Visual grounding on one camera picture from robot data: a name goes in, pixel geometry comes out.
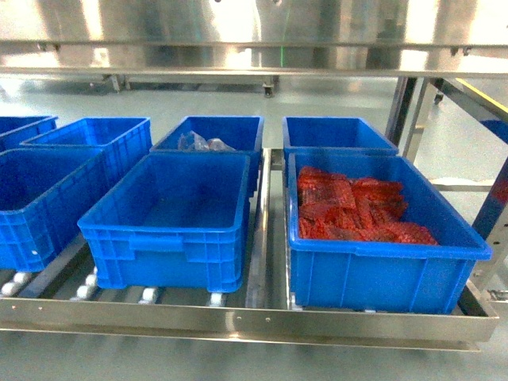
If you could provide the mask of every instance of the metal beam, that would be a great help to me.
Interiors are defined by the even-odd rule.
[[[416,78],[400,77],[395,88],[386,131],[387,138],[395,145],[400,143],[402,137],[416,81]]]

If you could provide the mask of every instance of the stainless steel panel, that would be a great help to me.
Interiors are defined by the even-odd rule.
[[[490,315],[367,314],[114,302],[0,300],[0,329],[223,341],[334,344],[338,338],[402,341],[488,341]]]
[[[30,43],[0,43],[0,73],[99,73],[105,75],[388,75],[500,76],[508,60],[449,48],[259,47],[222,44],[62,44],[41,50]]]
[[[0,40],[506,47],[506,14],[491,0],[12,0]]]

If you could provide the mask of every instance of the metal leg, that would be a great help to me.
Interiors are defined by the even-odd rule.
[[[272,75],[266,75],[264,77],[263,88],[264,88],[264,96],[265,98],[273,97],[273,88],[275,87],[275,83]]]
[[[479,261],[473,271],[473,283],[483,290],[508,255],[508,160],[485,199],[473,228],[494,249],[492,259]]]
[[[264,308],[266,301],[267,233],[270,208],[271,149],[263,150],[260,189],[258,190],[254,241],[248,271],[246,308]]]
[[[414,111],[413,120],[411,122],[409,135],[406,139],[404,151],[402,153],[409,161],[414,162],[418,148],[420,147],[421,136],[425,130],[427,120],[429,119],[430,108],[434,104],[437,89],[428,79],[423,80],[416,110]]]
[[[126,89],[126,90],[132,90],[132,88],[130,86],[129,76],[128,75],[123,75],[122,77],[123,77],[124,89]]]
[[[395,145],[400,143],[416,80],[413,77],[400,77],[395,88],[394,101],[391,105],[386,132],[387,138]]]
[[[121,88],[120,88],[120,76],[119,75],[111,75],[111,83],[113,84],[113,88],[114,90],[119,93],[121,91]]]

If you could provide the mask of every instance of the floor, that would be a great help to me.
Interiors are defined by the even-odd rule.
[[[507,96],[506,86],[481,83]],[[156,143],[186,115],[257,114],[265,117],[264,146],[280,148],[285,115],[363,117],[384,132],[395,84],[396,79],[281,78],[276,96],[266,99],[252,86],[167,86],[115,94],[100,84],[0,79],[0,115],[56,114],[59,125],[85,116],[149,116]],[[505,144],[445,99],[431,110],[416,165],[430,179],[483,180],[495,178],[507,156]],[[277,194],[280,177],[274,179]],[[485,194],[445,197],[472,222]],[[498,276],[492,284],[507,283]],[[491,341],[472,354],[0,333],[0,380],[500,380],[508,375],[508,306],[498,312],[502,320]]]

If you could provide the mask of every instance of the blue plastic crate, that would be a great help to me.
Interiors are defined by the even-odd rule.
[[[151,153],[78,225],[103,288],[234,292],[248,229],[249,157]]]
[[[22,141],[56,128],[58,117],[0,117],[0,152],[19,148]]]
[[[22,143],[25,147],[98,147],[106,152],[110,186],[152,147],[147,117],[85,117]]]
[[[250,156],[251,169],[249,172],[248,192],[249,196],[252,196],[257,189],[261,145],[263,143],[263,126],[264,119],[262,117],[185,117],[173,131],[152,148],[152,151],[181,152],[178,150],[178,140],[183,134],[190,131],[194,131],[206,140],[217,137],[228,146],[235,148],[237,150],[236,153]]]
[[[402,182],[409,203],[402,220],[427,227],[441,246],[300,238],[296,179],[306,165]],[[402,157],[290,154],[288,170],[291,288],[299,305],[449,314],[475,262],[491,258],[480,235]]]
[[[67,246],[108,190],[104,159],[98,148],[0,154],[0,268],[40,271]]]
[[[386,137],[358,117],[285,117],[284,159],[296,152],[397,155]]]

